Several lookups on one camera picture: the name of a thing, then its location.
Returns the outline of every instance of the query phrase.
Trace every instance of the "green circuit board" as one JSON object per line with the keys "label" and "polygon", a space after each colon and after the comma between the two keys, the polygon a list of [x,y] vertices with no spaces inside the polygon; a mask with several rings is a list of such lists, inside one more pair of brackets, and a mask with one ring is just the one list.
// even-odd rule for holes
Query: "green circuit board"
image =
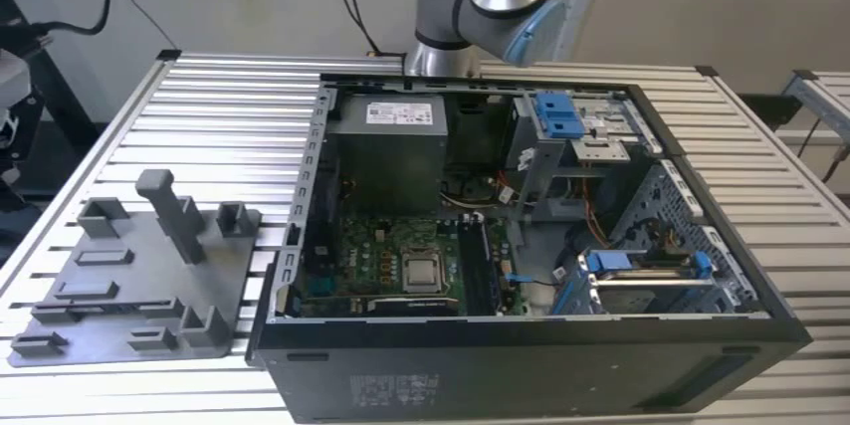
{"label": "green circuit board", "polygon": [[[505,227],[497,220],[488,223],[494,265],[510,261]],[[403,263],[409,255],[437,258],[440,290],[428,293],[406,291]],[[355,317],[363,301],[390,297],[445,297],[458,300],[458,314],[465,316],[465,284],[461,271],[457,221],[407,218],[342,219],[338,246],[338,268],[333,278],[307,280],[305,306],[309,316]],[[505,314],[522,314],[520,288],[516,301]]]}

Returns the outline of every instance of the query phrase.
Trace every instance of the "barcode label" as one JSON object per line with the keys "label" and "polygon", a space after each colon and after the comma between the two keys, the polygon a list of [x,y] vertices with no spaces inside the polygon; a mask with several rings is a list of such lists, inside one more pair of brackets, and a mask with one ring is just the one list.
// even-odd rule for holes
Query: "barcode label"
{"label": "barcode label", "polygon": [[371,103],[367,107],[369,124],[434,124],[430,104]]}

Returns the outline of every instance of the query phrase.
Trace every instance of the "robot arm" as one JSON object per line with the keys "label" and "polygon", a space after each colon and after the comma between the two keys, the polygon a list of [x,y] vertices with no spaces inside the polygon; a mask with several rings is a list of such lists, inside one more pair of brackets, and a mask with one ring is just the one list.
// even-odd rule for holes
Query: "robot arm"
{"label": "robot arm", "polygon": [[561,0],[418,0],[418,44],[406,72],[425,77],[477,75],[473,46],[528,67],[552,56],[565,17]]}

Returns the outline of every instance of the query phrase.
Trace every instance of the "label sticker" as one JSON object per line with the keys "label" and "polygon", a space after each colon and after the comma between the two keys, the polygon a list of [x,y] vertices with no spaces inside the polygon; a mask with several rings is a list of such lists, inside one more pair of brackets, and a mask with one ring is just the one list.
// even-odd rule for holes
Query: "label sticker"
{"label": "label sticker", "polygon": [[502,192],[500,193],[500,201],[505,204],[510,203],[510,198],[514,197],[514,188],[510,186],[502,187]]}
{"label": "label sticker", "polygon": [[434,124],[430,104],[389,104],[367,106],[369,124]]}
{"label": "label sticker", "polygon": [[592,128],[605,128],[606,123],[602,119],[596,116],[585,116],[585,125]]}

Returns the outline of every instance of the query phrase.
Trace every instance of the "slotted aluminum surface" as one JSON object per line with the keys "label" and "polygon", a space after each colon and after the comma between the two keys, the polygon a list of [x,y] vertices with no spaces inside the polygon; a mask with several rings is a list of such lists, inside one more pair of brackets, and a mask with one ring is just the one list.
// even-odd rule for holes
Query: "slotted aluminum surface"
{"label": "slotted aluminum surface", "polygon": [[[15,423],[291,423],[266,372],[242,354],[262,275],[283,240],[305,129],[321,72],[391,74],[395,60],[183,54],[158,63],[99,144],[0,270],[0,357],[45,298],[82,229],[85,199],[134,192],[139,172],[167,167],[202,208],[241,199],[265,214],[239,331],[211,360],[13,368],[0,360],[0,417]],[[850,421],[850,213],[730,94],[692,68],[485,64],[513,80],[638,84],[662,114],[756,258],[816,342],[697,416],[650,422],[809,425]],[[630,423],[648,417],[617,417]]]}

